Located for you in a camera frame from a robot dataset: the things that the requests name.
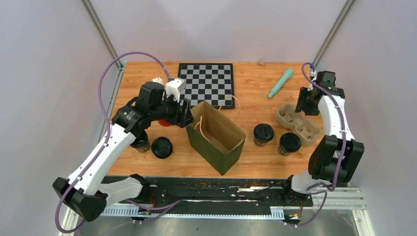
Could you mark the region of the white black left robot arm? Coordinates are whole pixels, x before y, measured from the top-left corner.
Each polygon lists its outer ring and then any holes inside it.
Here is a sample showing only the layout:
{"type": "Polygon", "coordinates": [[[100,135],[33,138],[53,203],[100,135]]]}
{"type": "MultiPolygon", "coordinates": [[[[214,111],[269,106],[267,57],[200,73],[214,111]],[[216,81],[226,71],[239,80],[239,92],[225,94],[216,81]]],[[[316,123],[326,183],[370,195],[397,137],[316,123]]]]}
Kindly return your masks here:
{"type": "Polygon", "coordinates": [[[102,180],[121,153],[132,146],[145,152],[149,148],[146,129],[153,121],[163,120],[180,128],[194,122],[189,99],[181,99],[184,79],[175,78],[163,85],[149,81],[138,96],[117,110],[109,132],[87,159],[68,178],[57,178],[53,189],[63,203],[85,221],[98,218],[104,209],[126,199],[145,203],[150,199],[149,182],[138,174],[124,180],[103,184],[102,180]]]}

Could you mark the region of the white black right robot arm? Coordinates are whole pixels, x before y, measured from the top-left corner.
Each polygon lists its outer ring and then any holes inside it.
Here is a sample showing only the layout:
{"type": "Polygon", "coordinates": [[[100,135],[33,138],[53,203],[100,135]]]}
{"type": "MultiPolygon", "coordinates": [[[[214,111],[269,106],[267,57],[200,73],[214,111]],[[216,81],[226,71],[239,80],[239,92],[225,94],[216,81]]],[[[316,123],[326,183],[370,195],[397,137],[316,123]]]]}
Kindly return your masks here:
{"type": "Polygon", "coordinates": [[[335,73],[320,71],[308,80],[311,84],[300,88],[297,104],[283,106],[276,114],[277,121],[305,144],[316,140],[317,134],[311,132],[316,125],[304,116],[321,115],[324,127],[324,136],[311,154],[307,170],[285,181],[280,198],[290,206],[306,201],[316,187],[333,191],[337,185],[348,183],[364,153],[364,144],[350,132],[344,111],[345,93],[336,87],[335,73]]]}

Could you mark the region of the green paper bag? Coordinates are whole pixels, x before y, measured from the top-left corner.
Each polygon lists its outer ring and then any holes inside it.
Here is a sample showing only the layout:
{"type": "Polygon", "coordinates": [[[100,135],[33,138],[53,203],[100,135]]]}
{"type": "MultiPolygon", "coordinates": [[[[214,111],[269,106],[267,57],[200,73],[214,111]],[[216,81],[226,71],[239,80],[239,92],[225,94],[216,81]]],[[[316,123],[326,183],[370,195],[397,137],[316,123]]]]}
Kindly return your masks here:
{"type": "Polygon", "coordinates": [[[246,140],[246,133],[235,121],[206,101],[191,109],[195,121],[186,127],[190,145],[221,176],[238,161],[246,140]]]}

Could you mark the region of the clear brown plastic cup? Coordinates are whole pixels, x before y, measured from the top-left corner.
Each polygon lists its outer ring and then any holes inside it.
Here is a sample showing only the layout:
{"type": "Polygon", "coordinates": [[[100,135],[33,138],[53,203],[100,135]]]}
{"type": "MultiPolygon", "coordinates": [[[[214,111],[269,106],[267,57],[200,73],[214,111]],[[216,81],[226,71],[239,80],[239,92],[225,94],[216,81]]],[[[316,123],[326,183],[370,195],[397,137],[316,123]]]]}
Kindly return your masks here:
{"type": "Polygon", "coordinates": [[[278,151],[283,156],[289,156],[289,155],[292,154],[290,151],[287,151],[285,148],[283,148],[281,146],[278,147],[278,151]]]}

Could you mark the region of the black cup lid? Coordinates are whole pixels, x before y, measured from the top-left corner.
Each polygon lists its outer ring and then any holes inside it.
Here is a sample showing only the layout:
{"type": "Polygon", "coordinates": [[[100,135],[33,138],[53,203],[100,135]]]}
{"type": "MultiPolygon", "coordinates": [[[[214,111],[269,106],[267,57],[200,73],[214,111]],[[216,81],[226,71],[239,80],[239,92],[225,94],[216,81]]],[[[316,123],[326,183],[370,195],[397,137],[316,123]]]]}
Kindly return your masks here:
{"type": "Polygon", "coordinates": [[[298,135],[294,133],[285,133],[279,139],[279,146],[291,153],[297,152],[301,147],[301,140],[298,135]]]}
{"type": "Polygon", "coordinates": [[[271,125],[260,123],[253,130],[254,138],[260,142],[270,142],[274,138],[274,129],[271,125]]]}

